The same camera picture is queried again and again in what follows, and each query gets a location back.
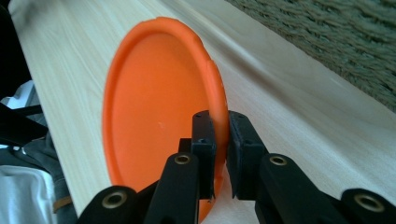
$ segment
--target white cloth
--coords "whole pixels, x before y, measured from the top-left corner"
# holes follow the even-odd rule
[[[7,224],[56,223],[51,176],[37,169],[0,166],[0,222]]]

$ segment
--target wood grain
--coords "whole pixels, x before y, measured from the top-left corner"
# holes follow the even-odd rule
[[[396,203],[396,115],[226,2],[13,0],[10,11],[79,214],[110,185],[101,134],[108,67],[127,32],[157,16],[202,38],[230,109],[250,118],[271,152],[336,198],[365,188]],[[228,181],[205,221],[218,222],[257,223]]]

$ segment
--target wooden table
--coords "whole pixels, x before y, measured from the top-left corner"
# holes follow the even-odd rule
[[[224,1],[13,0],[10,11],[75,207],[110,185],[102,144],[107,70],[141,21],[190,26],[218,64],[229,108],[271,152],[293,158],[330,195],[365,188],[396,203],[396,115]],[[206,223],[255,223],[226,179]]]

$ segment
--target light wood surface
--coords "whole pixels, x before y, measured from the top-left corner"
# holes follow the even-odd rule
[[[336,198],[364,188],[396,204],[396,115],[223,1],[13,0],[10,11],[80,214],[110,185],[101,134],[107,70],[129,30],[166,16],[217,63],[229,108],[271,152],[293,158]],[[257,223],[226,179],[206,223]]]

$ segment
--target orange frisbee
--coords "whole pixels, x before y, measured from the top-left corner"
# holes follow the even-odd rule
[[[201,39],[180,21],[144,21],[123,39],[106,82],[103,138],[113,185],[136,191],[157,181],[192,116],[209,110],[217,143],[219,195],[229,137],[225,91]],[[214,204],[200,201],[200,220]]]

